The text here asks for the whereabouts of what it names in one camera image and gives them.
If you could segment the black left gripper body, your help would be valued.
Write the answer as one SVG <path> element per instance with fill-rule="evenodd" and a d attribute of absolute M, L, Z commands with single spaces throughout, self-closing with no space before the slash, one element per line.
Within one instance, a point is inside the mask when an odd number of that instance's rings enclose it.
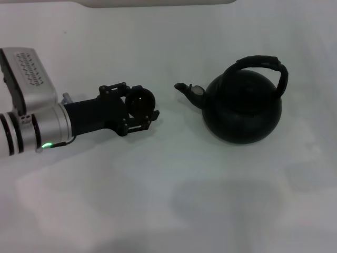
<path fill-rule="evenodd" d="M 64 105 L 71 123 L 72 136 L 110 129 L 119 136 L 128 134 L 132 126 L 126 105 L 118 95 L 98 97 Z"/>

